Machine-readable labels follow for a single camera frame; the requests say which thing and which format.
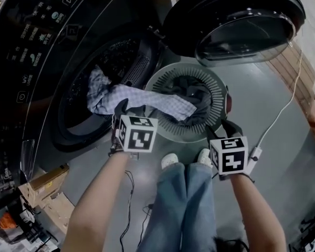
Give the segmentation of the wooden plank platform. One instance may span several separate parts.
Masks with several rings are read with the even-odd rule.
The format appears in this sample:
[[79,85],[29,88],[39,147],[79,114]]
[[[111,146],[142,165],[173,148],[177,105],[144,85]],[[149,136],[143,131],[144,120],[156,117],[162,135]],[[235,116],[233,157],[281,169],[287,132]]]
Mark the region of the wooden plank platform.
[[315,71],[309,60],[306,57],[300,59],[300,55],[300,47],[292,42],[280,55],[266,61],[266,65],[282,79],[290,91],[295,90],[295,98],[305,116],[308,116],[314,101]]

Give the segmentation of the blue checked clothes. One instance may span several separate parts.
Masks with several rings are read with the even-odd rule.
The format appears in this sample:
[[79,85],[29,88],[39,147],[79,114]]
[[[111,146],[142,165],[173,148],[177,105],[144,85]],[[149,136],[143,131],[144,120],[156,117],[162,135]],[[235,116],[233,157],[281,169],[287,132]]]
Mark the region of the blue checked clothes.
[[87,108],[90,112],[112,115],[120,102],[128,100],[126,110],[141,106],[150,106],[184,121],[195,113],[197,107],[175,94],[161,94],[145,91],[122,84],[112,85],[99,66],[95,66],[89,76]]

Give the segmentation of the yellow cardboard box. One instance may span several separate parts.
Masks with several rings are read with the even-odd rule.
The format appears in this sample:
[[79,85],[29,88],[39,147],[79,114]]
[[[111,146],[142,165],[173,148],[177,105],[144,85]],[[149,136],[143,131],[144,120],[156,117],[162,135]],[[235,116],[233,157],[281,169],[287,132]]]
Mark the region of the yellow cardboard box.
[[34,208],[60,189],[68,172],[68,164],[61,165],[60,167],[19,186],[18,189],[29,206]]

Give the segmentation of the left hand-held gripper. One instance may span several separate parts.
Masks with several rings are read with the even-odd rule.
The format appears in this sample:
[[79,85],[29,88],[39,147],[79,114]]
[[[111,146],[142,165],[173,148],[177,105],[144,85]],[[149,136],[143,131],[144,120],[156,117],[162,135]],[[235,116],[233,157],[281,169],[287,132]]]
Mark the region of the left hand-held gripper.
[[127,105],[128,98],[125,98],[114,109],[112,153],[151,153],[157,134],[158,119],[125,115]]

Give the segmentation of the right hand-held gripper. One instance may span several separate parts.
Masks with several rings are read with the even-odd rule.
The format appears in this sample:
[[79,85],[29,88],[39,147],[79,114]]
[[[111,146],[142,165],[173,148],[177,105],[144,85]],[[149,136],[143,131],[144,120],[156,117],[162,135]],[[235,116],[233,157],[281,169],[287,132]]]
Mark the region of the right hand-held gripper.
[[241,127],[229,120],[222,120],[222,126],[228,138],[218,139],[212,127],[205,127],[212,163],[219,175],[242,173],[248,161],[247,137],[243,136]]

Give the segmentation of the person's right forearm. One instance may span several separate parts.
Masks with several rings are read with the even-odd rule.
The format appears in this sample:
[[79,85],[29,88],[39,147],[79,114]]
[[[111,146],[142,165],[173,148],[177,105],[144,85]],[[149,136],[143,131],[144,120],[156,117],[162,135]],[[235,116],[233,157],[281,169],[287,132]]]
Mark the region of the person's right forearm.
[[284,230],[250,178],[233,174],[230,181],[244,221],[250,252],[287,252]]

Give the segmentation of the white power strip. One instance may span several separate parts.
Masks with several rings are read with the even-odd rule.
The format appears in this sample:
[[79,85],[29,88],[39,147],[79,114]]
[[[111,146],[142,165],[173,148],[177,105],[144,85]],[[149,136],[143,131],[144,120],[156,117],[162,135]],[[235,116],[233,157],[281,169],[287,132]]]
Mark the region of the white power strip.
[[261,153],[262,153],[262,149],[258,146],[256,146],[251,152],[249,160],[248,160],[248,166],[247,166],[248,174],[250,174],[252,170],[254,169],[256,163],[258,162],[261,156]]

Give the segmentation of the black washing machine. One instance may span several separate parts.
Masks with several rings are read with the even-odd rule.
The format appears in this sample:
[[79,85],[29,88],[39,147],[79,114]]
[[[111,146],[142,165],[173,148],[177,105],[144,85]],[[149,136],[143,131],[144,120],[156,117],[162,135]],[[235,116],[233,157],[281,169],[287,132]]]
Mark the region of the black washing machine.
[[104,137],[91,72],[142,88],[161,62],[171,0],[0,0],[0,193]]

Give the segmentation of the person's right white shoe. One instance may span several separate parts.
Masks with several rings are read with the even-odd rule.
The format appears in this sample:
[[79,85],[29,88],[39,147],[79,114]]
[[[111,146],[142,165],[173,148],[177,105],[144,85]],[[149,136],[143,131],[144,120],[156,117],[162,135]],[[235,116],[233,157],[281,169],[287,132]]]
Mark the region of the person's right white shoe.
[[210,158],[210,150],[202,149],[197,157],[197,162],[212,168],[213,165]]

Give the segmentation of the dark grey garment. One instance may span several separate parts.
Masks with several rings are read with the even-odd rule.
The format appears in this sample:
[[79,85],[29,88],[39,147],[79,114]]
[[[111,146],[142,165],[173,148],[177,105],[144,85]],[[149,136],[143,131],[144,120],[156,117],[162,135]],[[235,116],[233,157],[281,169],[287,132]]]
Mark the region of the dark grey garment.
[[179,76],[173,80],[171,94],[178,95],[196,107],[195,112],[179,124],[193,126],[204,123],[210,113],[212,96],[208,86],[191,76]]

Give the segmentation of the person's legs in blue jeans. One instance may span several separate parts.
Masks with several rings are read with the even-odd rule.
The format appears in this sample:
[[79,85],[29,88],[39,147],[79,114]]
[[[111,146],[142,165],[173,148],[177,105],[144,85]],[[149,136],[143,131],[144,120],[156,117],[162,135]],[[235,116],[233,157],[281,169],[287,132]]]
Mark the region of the person's legs in blue jeans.
[[212,168],[174,163],[162,170],[136,252],[216,252]]

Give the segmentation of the person's left forearm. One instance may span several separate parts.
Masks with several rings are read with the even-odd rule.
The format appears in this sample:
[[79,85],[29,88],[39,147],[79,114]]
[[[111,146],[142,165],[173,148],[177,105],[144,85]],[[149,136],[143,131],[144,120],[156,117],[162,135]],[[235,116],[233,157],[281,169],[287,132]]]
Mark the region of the person's left forearm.
[[102,252],[129,154],[111,155],[71,214],[61,252]]

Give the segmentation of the pale green laundry basket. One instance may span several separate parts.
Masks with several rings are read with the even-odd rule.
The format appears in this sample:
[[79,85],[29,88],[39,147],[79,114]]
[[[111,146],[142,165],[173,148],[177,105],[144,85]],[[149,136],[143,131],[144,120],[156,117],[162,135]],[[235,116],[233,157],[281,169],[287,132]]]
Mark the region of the pale green laundry basket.
[[208,117],[204,121],[195,122],[192,126],[186,126],[161,111],[155,111],[152,108],[148,108],[148,111],[152,111],[153,116],[159,120],[157,132],[162,137],[178,143],[199,142],[206,138],[207,125],[217,131],[222,127],[221,120],[227,118],[228,89],[212,70],[186,62],[177,62],[163,67],[152,76],[145,89],[161,93],[163,87],[174,86],[175,79],[180,77],[193,77],[208,88],[210,94],[207,100]]

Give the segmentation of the round black washing machine door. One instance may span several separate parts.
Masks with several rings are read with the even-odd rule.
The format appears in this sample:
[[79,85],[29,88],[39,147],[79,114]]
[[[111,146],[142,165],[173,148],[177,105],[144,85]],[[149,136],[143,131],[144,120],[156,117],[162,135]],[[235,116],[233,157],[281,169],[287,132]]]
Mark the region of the round black washing machine door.
[[179,0],[163,32],[175,54],[218,67],[277,57],[305,20],[301,0]]

